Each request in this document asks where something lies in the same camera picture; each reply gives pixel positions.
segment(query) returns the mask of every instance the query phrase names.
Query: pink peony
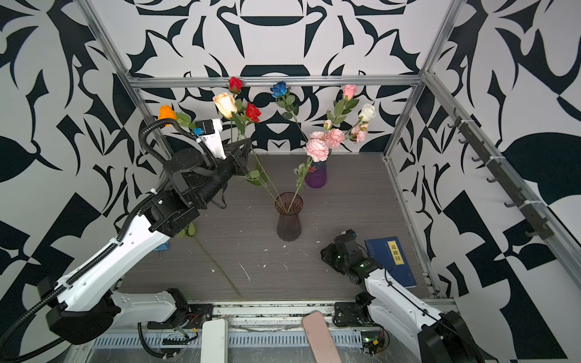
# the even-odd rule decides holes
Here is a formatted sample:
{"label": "pink peony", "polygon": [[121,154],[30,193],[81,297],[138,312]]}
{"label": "pink peony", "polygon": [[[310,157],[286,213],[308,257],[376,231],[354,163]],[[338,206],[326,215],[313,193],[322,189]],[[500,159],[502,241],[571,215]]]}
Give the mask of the pink peony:
{"label": "pink peony", "polygon": [[325,139],[325,133],[322,131],[315,131],[309,136],[309,139],[323,140]]}
{"label": "pink peony", "polygon": [[319,161],[325,161],[329,156],[329,147],[327,144],[315,138],[311,138],[304,149],[307,152],[307,155],[312,157],[313,161],[316,163]]}
{"label": "pink peony", "polygon": [[334,128],[327,134],[327,142],[331,149],[336,149],[345,141],[345,135],[338,128]]}
{"label": "pink peony", "polygon": [[357,142],[364,142],[366,136],[367,136],[367,132],[365,132],[365,131],[361,131],[361,132],[357,133]]}
{"label": "pink peony", "polygon": [[353,98],[353,95],[357,92],[357,86],[353,84],[346,84],[343,86],[343,97],[347,97],[347,100]]}

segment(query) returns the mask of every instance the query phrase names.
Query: pink rectangular object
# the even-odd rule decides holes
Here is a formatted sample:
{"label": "pink rectangular object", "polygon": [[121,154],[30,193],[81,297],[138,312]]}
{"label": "pink rectangular object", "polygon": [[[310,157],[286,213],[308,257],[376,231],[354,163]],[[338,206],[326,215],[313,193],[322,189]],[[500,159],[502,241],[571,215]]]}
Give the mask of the pink rectangular object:
{"label": "pink rectangular object", "polygon": [[304,317],[303,328],[317,363],[341,363],[335,342],[320,311]]}

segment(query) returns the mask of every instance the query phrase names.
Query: small red flower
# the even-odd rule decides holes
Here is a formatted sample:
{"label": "small red flower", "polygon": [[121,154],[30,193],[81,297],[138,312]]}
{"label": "small red flower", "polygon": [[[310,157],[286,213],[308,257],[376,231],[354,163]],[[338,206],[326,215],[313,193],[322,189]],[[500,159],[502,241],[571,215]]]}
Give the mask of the small red flower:
{"label": "small red flower", "polygon": [[242,81],[236,77],[230,78],[230,92],[237,94],[242,89]]}
{"label": "small red flower", "polygon": [[260,121],[258,119],[258,116],[260,116],[260,115],[262,115],[262,112],[260,112],[258,107],[256,107],[255,105],[253,105],[251,103],[248,103],[248,106],[246,107],[246,117],[251,119],[252,122],[257,123]]}

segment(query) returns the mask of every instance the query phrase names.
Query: white rectangular object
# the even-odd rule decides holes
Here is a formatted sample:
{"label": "white rectangular object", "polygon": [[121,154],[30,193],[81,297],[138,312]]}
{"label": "white rectangular object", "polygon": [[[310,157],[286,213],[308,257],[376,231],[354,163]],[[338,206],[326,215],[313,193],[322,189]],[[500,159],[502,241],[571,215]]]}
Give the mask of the white rectangular object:
{"label": "white rectangular object", "polygon": [[228,362],[228,321],[216,319],[202,325],[200,363]]}

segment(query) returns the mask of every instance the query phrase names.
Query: glass vase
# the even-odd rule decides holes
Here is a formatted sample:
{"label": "glass vase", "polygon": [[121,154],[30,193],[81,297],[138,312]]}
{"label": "glass vase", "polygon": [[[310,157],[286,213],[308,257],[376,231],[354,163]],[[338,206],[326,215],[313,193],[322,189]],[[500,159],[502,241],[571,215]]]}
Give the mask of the glass vase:
{"label": "glass vase", "polygon": [[303,199],[297,195],[293,200],[294,196],[292,192],[282,193],[274,204],[279,214],[277,235],[286,242],[297,239],[303,232],[299,218],[299,213],[303,210]]}
{"label": "glass vase", "polygon": [[312,162],[311,168],[315,168],[315,170],[307,173],[304,183],[314,189],[325,185],[327,183],[327,161]]}

